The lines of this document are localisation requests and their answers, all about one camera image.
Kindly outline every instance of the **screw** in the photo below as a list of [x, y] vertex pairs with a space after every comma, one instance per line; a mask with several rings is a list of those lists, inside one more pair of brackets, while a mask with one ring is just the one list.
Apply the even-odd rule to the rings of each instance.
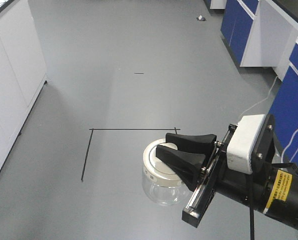
[[270, 131], [272, 131], [273, 130], [273, 126], [272, 125], [268, 125], [267, 126], [267, 129], [270, 130]]
[[216, 147], [218, 147], [218, 148], [220, 148], [220, 147], [222, 147], [224, 144], [222, 143], [222, 142], [220, 142], [220, 141], [216, 141], [215, 143], [215, 146]]

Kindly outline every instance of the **robotic arm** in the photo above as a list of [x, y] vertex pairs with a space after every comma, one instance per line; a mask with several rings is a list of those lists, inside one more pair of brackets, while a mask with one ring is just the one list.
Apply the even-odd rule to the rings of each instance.
[[273, 115], [244, 116], [229, 125], [224, 139], [213, 134], [166, 134], [178, 150], [158, 145], [156, 157], [170, 167], [193, 192], [182, 220], [198, 227], [219, 192], [298, 230], [298, 168], [273, 164]]

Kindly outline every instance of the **black cable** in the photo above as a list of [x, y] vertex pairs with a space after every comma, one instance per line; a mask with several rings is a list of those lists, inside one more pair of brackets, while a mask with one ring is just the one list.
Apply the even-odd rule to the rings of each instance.
[[293, 169], [295, 173], [298, 175], [298, 165], [294, 162], [290, 163], [273, 163], [273, 167], [279, 168], [279, 169]]
[[254, 234], [254, 203], [253, 203], [253, 174], [247, 174], [247, 183], [249, 188], [249, 208], [250, 208], [250, 239], [255, 240]]

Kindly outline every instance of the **clear glass jar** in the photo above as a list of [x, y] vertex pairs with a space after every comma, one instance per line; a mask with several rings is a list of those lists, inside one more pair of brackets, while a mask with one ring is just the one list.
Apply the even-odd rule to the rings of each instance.
[[190, 191], [168, 166], [155, 157], [157, 145], [177, 149], [176, 145], [165, 143], [164, 138], [149, 144], [143, 153], [142, 187], [153, 202], [170, 206], [185, 199]]

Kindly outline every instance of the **lab bench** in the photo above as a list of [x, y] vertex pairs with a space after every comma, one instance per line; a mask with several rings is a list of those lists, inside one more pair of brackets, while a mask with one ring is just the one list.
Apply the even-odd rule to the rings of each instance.
[[298, 0], [281, 2], [228, 0], [221, 32], [240, 67], [273, 67], [283, 79], [298, 37]]
[[6, 1], [0, 6], [0, 169], [45, 81], [28, 1]]
[[298, 0], [228, 0], [221, 32], [238, 66], [272, 67], [283, 81], [270, 113], [279, 150], [298, 164]]
[[290, 56], [288, 71], [270, 113], [274, 114], [276, 119], [276, 141], [286, 149], [287, 159], [284, 161], [298, 164], [298, 131], [296, 132], [298, 130], [298, 39]]

